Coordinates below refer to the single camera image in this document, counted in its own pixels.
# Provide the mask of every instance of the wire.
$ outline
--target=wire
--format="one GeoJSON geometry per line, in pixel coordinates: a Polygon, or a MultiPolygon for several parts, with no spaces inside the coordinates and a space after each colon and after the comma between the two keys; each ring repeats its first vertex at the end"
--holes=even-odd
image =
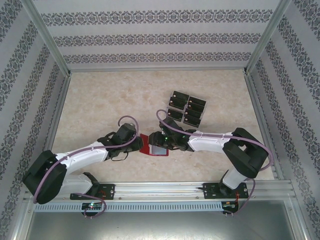
{"type": "Polygon", "coordinates": [[[274,156],[272,154],[272,152],[269,150],[269,148],[267,148],[265,145],[261,144],[260,142],[258,141],[254,141],[254,140],[251,140],[251,139],[248,139],[248,138],[244,138],[244,137],[239,137],[239,136],[232,136],[232,135],[224,135],[224,134],[215,134],[215,133],[205,133],[205,134],[199,134],[199,133],[190,133],[190,132],[187,132],[187,131],[181,131],[179,129],[176,129],[168,124],[166,124],[159,116],[159,113],[160,112],[163,112],[165,113],[165,117],[168,116],[168,113],[163,110],[163,109],[159,109],[158,111],[156,111],[156,117],[158,118],[158,120],[163,124],[165,125],[167,128],[173,130],[173,131],[176,131],[177,133],[181,133],[181,134],[185,134],[185,135],[189,135],[189,136],[196,136],[196,137],[211,137],[211,138],[226,138],[226,139],[235,139],[235,140],[239,140],[239,141],[245,141],[245,142],[248,142],[248,143],[251,143],[251,144],[255,144],[261,148],[263,148],[268,154],[269,154],[269,157],[270,157],[270,161],[269,163],[262,167],[260,169],[259,172],[263,171],[263,170],[266,170],[268,167],[270,167],[273,163],[274,163],[274,156]]]}
{"type": "Polygon", "coordinates": [[[94,200],[99,200],[99,201],[101,201],[101,203],[103,204],[103,209],[102,209],[102,211],[98,212],[98,213],[97,213],[96,215],[94,215],[94,216],[88,216],[88,215],[86,215],[86,212],[87,212],[87,210],[88,210],[88,208],[86,208],[86,209],[84,210],[84,212],[83,212],[83,215],[84,215],[85,218],[94,219],[94,218],[96,218],[96,217],[99,217],[99,216],[100,216],[101,214],[103,214],[103,213],[106,211],[106,209],[107,209],[107,204],[106,204],[105,200],[103,200],[103,199],[101,199],[101,198],[98,198],[98,197],[95,197],[95,196],[90,196],[90,195],[87,195],[87,194],[82,194],[82,193],[79,193],[79,192],[74,193],[74,194],[79,195],[79,196],[82,196],[82,197],[94,199],[94,200]]]}
{"type": "MultiPolygon", "coordinates": [[[[34,193],[33,203],[34,203],[34,204],[37,203],[37,197],[38,197],[38,195],[39,195],[39,193],[40,193],[40,191],[41,191],[41,188],[42,188],[43,184],[45,183],[46,179],[48,178],[49,174],[50,174],[50,173],[52,172],[52,170],[53,170],[58,164],[60,164],[62,161],[66,160],[66,159],[68,159],[68,158],[70,158],[70,157],[72,157],[73,155],[76,155],[76,154],[79,154],[79,153],[82,153],[82,152],[85,152],[85,151],[93,151],[94,149],[122,148],[122,147],[125,147],[125,146],[131,144],[131,143],[137,138],[137,136],[138,136],[139,124],[138,124],[137,120],[136,120],[134,117],[129,116],[129,115],[125,115],[125,116],[122,116],[122,117],[118,120],[118,126],[119,126],[119,127],[120,127],[120,122],[121,122],[121,120],[124,119],[124,118],[130,118],[130,119],[132,119],[132,120],[134,121],[134,123],[135,123],[135,126],[136,126],[136,134],[133,136],[133,138],[132,138],[130,141],[128,141],[128,142],[126,142],[126,143],[124,143],[124,144],[113,145],[113,146],[93,146],[93,147],[86,147],[86,148],[79,149],[79,150],[76,150],[76,151],[74,151],[74,152],[71,152],[71,153],[69,153],[68,155],[62,157],[60,160],[58,160],[57,162],[55,162],[55,163],[48,169],[48,171],[45,173],[45,175],[44,175],[43,178],[41,179],[41,181],[40,181],[40,183],[39,183],[39,185],[38,185],[38,187],[37,187],[37,189],[36,189],[36,191],[35,191],[35,193],[34,193]]],[[[91,217],[90,217],[91,219],[100,216],[100,215],[107,209],[107,204],[106,204],[106,202],[105,202],[103,199],[101,199],[101,198],[98,198],[98,197],[95,197],[95,196],[86,195],[86,194],[82,194],[82,193],[75,193],[75,194],[80,195],[80,196],[83,196],[83,197],[87,197],[87,198],[99,200],[99,201],[101,201],[101,202],[103,203],[103,205],[104,205],[103,210],[102,210],[101,212],[97,213],[95,216],[91,216],[91,217]]]]}
{"type": "Polygon", "coordinates": [[[250,198],[251,198],[251,196],[254,193],[254,190],[256,188],[256,180],[254,180],[253,178],[248,178],[248,180],[252,180],[253,181],[253,186],[252,186],[251,192],[250,192],[248,198],[245,200],[244,204],[241,206],[241,208],[238,211],[236,211],[235,215],[237,215],[239,212],[241,212],[245,208],[245,206],[248,204],[248,202],[249,202],[249,200],[250,200],[250,198]]]}

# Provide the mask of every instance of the black bracket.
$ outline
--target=black bracket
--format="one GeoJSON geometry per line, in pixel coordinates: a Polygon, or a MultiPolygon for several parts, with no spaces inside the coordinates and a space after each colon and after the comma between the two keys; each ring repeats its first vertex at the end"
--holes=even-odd
{"type": "MultiPolygon", "coordinates": [[[[113,200],[115,196],[115,188],[116,188],[115,184],[100,183],[97,189],[97,193],[93,197],[100,198],[103,200],[113,200]]],[[[92,200],[92,198],[79,196],[74,193],[70,194],[70,199],[71,200],[92,200]]]]}
{"type": "Polygon", "coordinates": [[[228,195],[220,192],[218,182],[205,182],[199,189],[203,190],[204,199],[236,199],[237,194],[239,199],[247,199],[249,196],[247,184],[244,182],[240,183],[239,186],[228,195]]]}

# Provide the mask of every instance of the patterned wallpaper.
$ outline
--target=patterned wallpaper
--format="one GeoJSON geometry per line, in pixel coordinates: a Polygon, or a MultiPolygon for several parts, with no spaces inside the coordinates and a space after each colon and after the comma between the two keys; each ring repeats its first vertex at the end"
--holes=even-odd
{"type": "Polygon", "coordinates": [[[65,77],[19,0],[0,0],[0,240],[44,150],[65,77]]]}
{"type": "Polygon", "coordinates": [[[251,77],[281,168],[320,239],[320,6],[293,1],[251,77]]]}
{"type": "Polygon", "coordinates": [[[35,0],[71,70],[244,67],[279,0],[35,0]]]}

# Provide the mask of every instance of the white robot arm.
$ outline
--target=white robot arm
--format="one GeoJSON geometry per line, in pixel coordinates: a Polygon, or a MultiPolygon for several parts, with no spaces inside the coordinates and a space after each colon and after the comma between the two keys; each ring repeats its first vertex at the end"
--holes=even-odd
{"type": "Polygon", "coordinates": [[[193,129],[184,131],[169,117],[160,121],[159,127],[162,132],[157,131],[149,136],[150,145],[169,150],[210,151],[225,154],[229,158],[233,168],[223,175],[219,183],[220,192],[224,195],[228,195],[232,190],[235,190],[244,180],[254,179],[268,157],[268,152],[256,144],[260,144],[259,141],[240,127],[233,132],[222,134],[205,133],[193,129]],[[247,141],[232,139],[227,136],[238,137],[247,141]]]}
{"type": "Polygon", "coordinates": [[[22,181],[30,192],[35,195],[48,169],[66,157],[65,160],[52,169],[45,179],[37,196],[37,202],[45,204],[61,194],[82,193],[94,196],[97,189],[94,185],[99,184],[98,181],[88,172],[79,175],[72,173],[85,166],[108,159],[119,161],[113,160],[119,153],[125,153],[128,156],[130,152],[140,150],[143,147],[143,141],[140,137],[136,137],[133,140],[136,134],[135,126],[125,123],[117,132],[110,132],[86,147],[58,154],[53,154],[50,150],[44,151],[23,176],[22,181]],[[131,139],[133,141],[130,144],[117,147],[129,142],[131,139]]]}

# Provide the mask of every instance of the marble floor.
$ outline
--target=marble floor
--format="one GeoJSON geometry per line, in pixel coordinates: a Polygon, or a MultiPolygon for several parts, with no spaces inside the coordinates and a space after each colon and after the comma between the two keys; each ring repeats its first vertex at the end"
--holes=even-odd
{"type": "MultiPolygon", "coordinates": [[[[123,115],[137,119],[140,133],[159,131],[156,111],[166,109],[174,90],[207,100],[200,131],[226,133],[242,127],[262,141],[241,70],[90,72],[72,74],[52,151],[85,147],[116,132],[123,115]]],[[[100,182],[218,181],[231,167],[224,154],[176,150],[168,157],[132,152],[125,161],[108,160],[81,171],[100,182]]],[[[256,179],[274,177],[269,168],[256,179]]]]}

